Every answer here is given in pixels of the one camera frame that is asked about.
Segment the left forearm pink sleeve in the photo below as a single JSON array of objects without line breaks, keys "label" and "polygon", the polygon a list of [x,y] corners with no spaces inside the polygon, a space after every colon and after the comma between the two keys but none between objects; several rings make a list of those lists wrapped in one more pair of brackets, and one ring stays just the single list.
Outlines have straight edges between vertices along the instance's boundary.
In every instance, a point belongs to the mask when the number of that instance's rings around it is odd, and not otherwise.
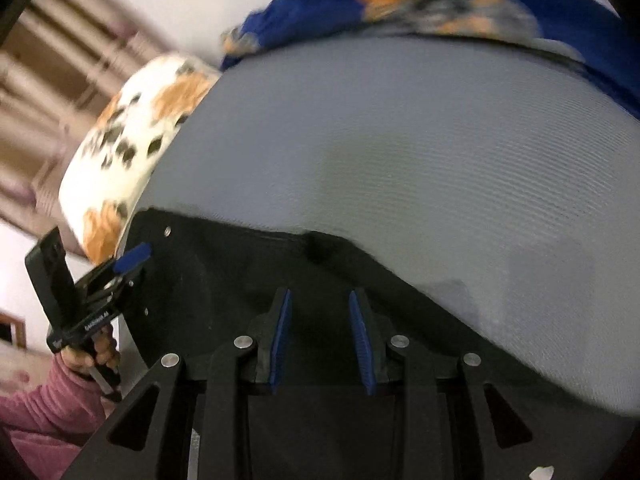
[{"label": "left forearm pink sleeve", "polygon": [[105,421],[98,384],[55,356],[44,384],[1,399],[2,453],[29,479],[59,479]]}]

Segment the person left hand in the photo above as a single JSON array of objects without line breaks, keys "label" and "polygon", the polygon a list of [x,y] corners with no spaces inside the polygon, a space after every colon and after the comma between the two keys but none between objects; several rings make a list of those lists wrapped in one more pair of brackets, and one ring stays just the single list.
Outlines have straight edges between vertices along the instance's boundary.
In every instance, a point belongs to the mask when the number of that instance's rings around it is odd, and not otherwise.
[{"label": "person left hand", "polygon": [[92,338],[92,350],[87,352],[74,347],[65,347],[61,352],[64,365],[72,372],[89,376],[90,370],[96,366],[107,366],[118,371],[120,354],[117,341],[113,335],[113,326],[107,324]]}]

